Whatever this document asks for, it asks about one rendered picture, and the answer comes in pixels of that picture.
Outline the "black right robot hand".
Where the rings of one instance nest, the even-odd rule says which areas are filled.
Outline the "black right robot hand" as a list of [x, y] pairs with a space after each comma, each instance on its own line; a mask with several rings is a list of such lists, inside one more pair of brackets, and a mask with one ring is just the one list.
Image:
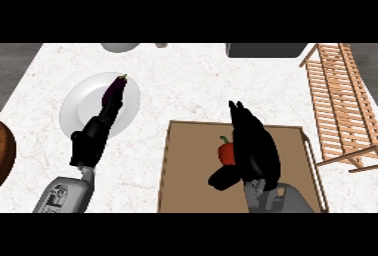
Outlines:
[[234, 125], [235, 164], [224, 166], [210, 176], [209, 185], [224, 191], [240, 181], [263, 179], [265, 191], [278, 187], [281, 160], [275, 140], [263, 123], [241, 102], [229, 102]]

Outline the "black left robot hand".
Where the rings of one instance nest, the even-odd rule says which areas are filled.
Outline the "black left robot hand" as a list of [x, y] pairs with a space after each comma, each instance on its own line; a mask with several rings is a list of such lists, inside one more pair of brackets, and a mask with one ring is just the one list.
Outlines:
[[71, 134], [71, 166], [95, 167], [98, 165], [122, 106], [123, 102], [120, 100], [110, 99], [100, 115], [92, 117], [83, 130]]

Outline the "red bell pepper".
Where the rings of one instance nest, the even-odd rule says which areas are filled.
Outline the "red bell pepper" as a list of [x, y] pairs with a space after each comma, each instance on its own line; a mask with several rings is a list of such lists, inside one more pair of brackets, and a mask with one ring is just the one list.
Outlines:
[[221, 137], [224, 144], [219, 147], [219, 160], [224, 165], [235, 165], [234, 157], [234, 144], [229, 142], [228, 137]]

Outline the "brown wooden tray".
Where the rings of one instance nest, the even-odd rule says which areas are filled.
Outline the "brown wooden tray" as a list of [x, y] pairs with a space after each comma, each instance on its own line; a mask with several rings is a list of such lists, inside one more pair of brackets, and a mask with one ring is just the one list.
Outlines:
[[[297, 188], [312, 209], [327, 213], [328, 202], [317, 168], [311, 140], [299, 126], [266, 127], [280, 153], [283, 183]], [[219, 191], [209, 178], [222, 167], [219, 147], [222, 137], [232, 136], [232, 125], [173, 121], [169, 126], [160, 185], [160, 212], [249, 211], [244, 185]]]

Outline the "wooden tiered shelf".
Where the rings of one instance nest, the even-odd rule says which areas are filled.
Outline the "wooden tiered shelf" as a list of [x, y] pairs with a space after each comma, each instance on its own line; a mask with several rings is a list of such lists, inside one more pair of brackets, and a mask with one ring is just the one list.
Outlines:
[[378, 118], [348, 43], [317, 43], [300, 66], [306, 68], [324, 161], [352, 164], [351, 173], [378, 169]]

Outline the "white round plate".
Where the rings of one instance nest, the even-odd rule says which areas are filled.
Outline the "white round plate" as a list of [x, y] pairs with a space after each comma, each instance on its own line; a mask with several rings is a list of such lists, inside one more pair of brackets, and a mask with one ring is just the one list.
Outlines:
[[[119, 72], [105, 72], [91, 76], [73, 88], [61, 107], [60, 124], [67, 137], [74, 131], [85, 128], [91, 118], [98, 116], [103, 110], [103, 97]], [[141, 90], [132, 78], [123, 93], [123, 107], [119, 111], [116, 123], [110, 130], [110, 137], [116, 137], [129, 127], [138, 115], [141, 107]]]

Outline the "dark purple eggplant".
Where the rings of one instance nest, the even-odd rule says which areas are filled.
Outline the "dark purple eggplant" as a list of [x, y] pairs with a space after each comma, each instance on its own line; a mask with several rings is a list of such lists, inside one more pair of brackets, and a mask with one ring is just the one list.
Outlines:
[[128, 85], [128, 75], [119, 76], [116, 78], [114, 82], [111, 83], [111, 85], [105, 91], [105, 94], [103, 96], [103, 105], [107, 105], [107, 102], [116, 92], [125, 91], [126, 85]]

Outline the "brown round wooden object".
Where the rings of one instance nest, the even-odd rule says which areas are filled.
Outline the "brown round wooden object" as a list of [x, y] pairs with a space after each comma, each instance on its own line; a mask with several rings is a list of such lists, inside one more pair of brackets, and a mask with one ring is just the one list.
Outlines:
[[11, 174], [17, 158], [17, 141], [11, 129], [0, 121], [0, 186]]

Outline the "grey round bowl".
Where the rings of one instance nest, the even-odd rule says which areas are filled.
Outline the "grey round bowl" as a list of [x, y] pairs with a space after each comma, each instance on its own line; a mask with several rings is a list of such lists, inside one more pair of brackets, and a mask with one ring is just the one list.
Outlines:
[[139, 46], [139, 43], [103, 43], [103, 47], [113, 53], [125, 53], [132, 51]]

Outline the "dark grey rectangular appliance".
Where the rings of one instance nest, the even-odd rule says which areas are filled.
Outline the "dark grey rectangular appliance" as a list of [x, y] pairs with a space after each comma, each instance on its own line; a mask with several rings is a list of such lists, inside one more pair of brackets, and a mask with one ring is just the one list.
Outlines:
[[297, 58], [306, 43], [228, 43], [229, 58]]

